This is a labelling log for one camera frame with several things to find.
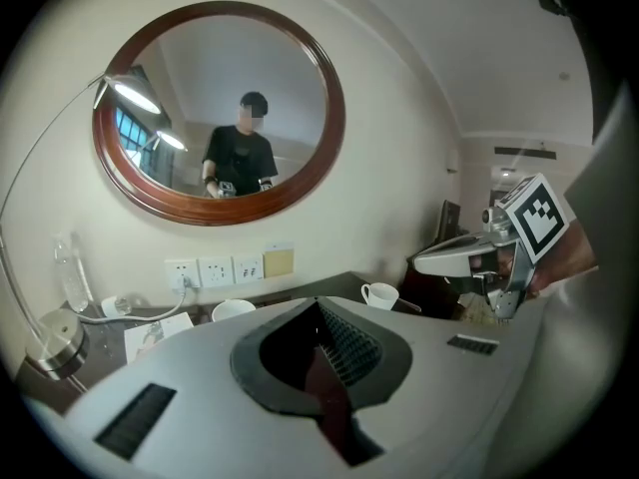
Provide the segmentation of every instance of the oval mirror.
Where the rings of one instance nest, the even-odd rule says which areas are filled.
[[[172,11],[120,49],[107,76],[120,75],[135,93],[99,89],[98,155],[131,201],[174,222],[229,225],[281,211],[321,181],[341,145],[334,67],[306,30],[264,7]]]

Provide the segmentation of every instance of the black t-shirt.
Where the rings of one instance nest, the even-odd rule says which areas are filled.
[[[278,174],[271,143],[257,133],[240,133],[235,126],[214,129],[204,160],[216,164],[216,178],[233,183],[237,196],[256,194],[260,179]]]

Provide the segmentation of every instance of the mug handle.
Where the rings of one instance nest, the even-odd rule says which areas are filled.
[[[368,294],[366,294],[365,289],[368,287],[368,294],[370,294],[370,284],[369,283],[365,283],[362,287],[361,287],[361,295],[363,296],[363,299],[366,301],[366,303],[368,303]]]

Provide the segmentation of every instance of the television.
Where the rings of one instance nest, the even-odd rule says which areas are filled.
[[[456,238],[459,230],[461,207],[451,201],[444,201],[439,216],[439,229],[435,244]]]

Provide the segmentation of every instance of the man in black shirt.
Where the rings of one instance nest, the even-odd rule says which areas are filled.
[[[233,183],[236,196],[256,194],[261,183],[278,174],[271,143],[256,133],[269,112],[269,103],[259,92],[240,100],[238,123],[215,128],[203,159],[202,178],[207,191],[219,197],[219,183]]]

